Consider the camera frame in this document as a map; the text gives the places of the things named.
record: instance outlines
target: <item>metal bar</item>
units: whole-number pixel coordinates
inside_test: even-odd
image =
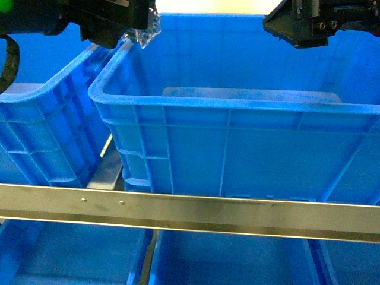
[[[380,242],[380,207],[0,185],[0,217]]]
[[[120,176],[122,163],[115,142],[109,141],[106,152],[87,189],[114,190]]]

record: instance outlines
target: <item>black cable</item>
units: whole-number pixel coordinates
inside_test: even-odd
[[[7,55],[0,76],[0,94],[2,94],[16,79],[18,67],[20,65],[20,48],[14,39],[8,35],[2,35],[0,36],[0,39],[5,39],[7,41]]]

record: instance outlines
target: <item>blue storage bin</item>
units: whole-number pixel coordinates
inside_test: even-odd
[[[163,15],[90,87],[126,189],[376,205],[380,39],[296,50],[253,15]]]
[[[88,87],[115,50],[86,49],[77,26],[14,38],[21,62],[0,95],[0,183],[86,187],[110,133]]]
[[[326,249],[336,284],[380,283],[379,244],[328,241]]]
[[[137,285],[151,230],[8,220],[0,285]]]
[[[324,252],[302,239],[161,231],[149,285],[333,284]]]

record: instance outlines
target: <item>clear plastic part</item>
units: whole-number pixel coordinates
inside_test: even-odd
[[[150,8],[148,29],[138,30],[129,28],[128,31],[122,36],[122,40],[131,40],[134,43],[139,43],[141,48],[145,49],[148,44],[162,32],[161,29],[161,16],[156,9]]]

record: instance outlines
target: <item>metal shelf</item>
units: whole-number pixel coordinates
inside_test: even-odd
[[[0,217],[197,232],[380,242],[380,207],[122,190],[113,142],[88,188],[0,185]]]

